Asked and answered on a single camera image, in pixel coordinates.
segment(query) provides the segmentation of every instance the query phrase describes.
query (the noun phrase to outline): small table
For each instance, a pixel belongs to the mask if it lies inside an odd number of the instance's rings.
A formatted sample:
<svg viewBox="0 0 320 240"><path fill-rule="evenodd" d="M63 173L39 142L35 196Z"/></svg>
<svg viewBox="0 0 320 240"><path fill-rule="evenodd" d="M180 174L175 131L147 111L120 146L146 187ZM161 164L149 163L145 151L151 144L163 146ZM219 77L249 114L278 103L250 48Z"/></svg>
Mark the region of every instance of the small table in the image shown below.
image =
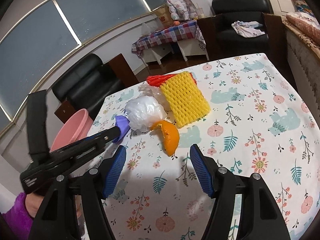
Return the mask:
<svg viewBox="0 0 320 240"><path fill-rule="evenodd" d="M132 44L132 52L142 58L144 63L157 61L161 65L160 59L170 51L173 53L168 43L177 42L185 61L188 60L186 56L191 55L206 55L209 60L204 39L201 37L197 21L192 20L152 33L136 41Z"/></svg>
<svg viewBox="0 0 320 240"><path fill-rule="evenodd" d="M203 193L190 161L189 147L197 143L204 155L235 174L260 173L291 239L298 240L320 208L320 130L307 106L265 54L184 70L193 73L212 110L179 129L172 157L163 152L159 130L131 130L124 137L125 166L113 195L103 202L116 239L201 239L213 200ZM140 94L138 86L107 97L88 135L112 127L128 100ZM167 119L174 121L171 112ZM90 167L118 145L109 144ZM240 208L238 195L229 239L236 238Z"/></svg>

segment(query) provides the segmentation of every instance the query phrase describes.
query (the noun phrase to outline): person's hand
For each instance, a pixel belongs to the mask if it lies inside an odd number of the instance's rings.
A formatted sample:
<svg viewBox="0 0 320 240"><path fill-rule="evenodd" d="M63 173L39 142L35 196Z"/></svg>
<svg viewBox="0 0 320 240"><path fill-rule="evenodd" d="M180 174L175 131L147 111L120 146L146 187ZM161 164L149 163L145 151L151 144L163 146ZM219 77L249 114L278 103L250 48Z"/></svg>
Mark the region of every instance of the person's hand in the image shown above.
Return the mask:
<svg viewBox="0 0 320 240"><path fill-rule="evenodd" d="M29 215L34 218L38 212L38 209L42 203L43 196L35 193L28 194L26 197L25 205Z"/></svg>
<svg viewBox="0 0 320 240"><path fill-rule="evenodd" d="M25 205L26 209L31 217L35 217L38 209L44 199L43 196L40 196L35 193L28 194L26 197ZM76 210L77 210L77 218L81 216L81 208L80 208L80 196L76 196Z"/></svg>

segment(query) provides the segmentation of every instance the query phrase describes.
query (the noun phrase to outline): white plastic bag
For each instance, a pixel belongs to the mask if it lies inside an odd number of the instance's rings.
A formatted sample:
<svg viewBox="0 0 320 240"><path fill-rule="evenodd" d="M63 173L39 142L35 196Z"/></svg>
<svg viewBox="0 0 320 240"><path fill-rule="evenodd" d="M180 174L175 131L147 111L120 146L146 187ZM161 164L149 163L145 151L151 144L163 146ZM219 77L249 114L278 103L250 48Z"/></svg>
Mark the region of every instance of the white plastic bag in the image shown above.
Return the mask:
<svg viewBox="0 0 320 240"><path fill-rule="evenodd" d="M128 114L130 128L141 132L149 131L155 122L167 117L164 108L154 97L149 96L129 100L124 109Z"/></svg>
<svg viewBox="0 0 320 240"><path fill-rule="evenodd" d="M169 102L167 101L159 87L153 87L148 84L141 84L138 87L138 90L142 91L143 96L154 97L158 101L158 103L163 106L165 111L171 111Z"/></svg>

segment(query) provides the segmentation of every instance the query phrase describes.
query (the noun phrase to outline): pink plastic basin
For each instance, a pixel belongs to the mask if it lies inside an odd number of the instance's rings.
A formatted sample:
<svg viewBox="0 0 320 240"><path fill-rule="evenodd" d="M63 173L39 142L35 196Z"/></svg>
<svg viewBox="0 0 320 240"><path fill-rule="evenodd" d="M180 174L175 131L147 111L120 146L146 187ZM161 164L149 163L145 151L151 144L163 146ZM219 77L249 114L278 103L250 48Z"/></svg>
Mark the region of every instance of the pink plastic basin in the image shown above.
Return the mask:
<svg viewBox="0 0 320 240"><path fill-rule="evenodd" d="M90 118L87 109L81 109L76 112L70 119L62 126L51 146L51 152L66 146L75 141L87 137L93 120Z"/></svg>

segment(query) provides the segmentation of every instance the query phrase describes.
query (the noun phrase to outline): orange peel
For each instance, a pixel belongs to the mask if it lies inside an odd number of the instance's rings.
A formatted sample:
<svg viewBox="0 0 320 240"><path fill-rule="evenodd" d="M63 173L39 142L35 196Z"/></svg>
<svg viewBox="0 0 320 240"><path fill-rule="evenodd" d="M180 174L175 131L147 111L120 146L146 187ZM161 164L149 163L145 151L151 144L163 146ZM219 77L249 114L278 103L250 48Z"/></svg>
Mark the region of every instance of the orange peel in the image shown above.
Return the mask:
<svg viewBox="0 0 320 240"><path fill-rule="evenodd" d="M165 153L170 157L174 154L179 144L180 135L178 129L174 124L165 120L154 123L150 129L155 130L159 126L164 136Z"/></svg>

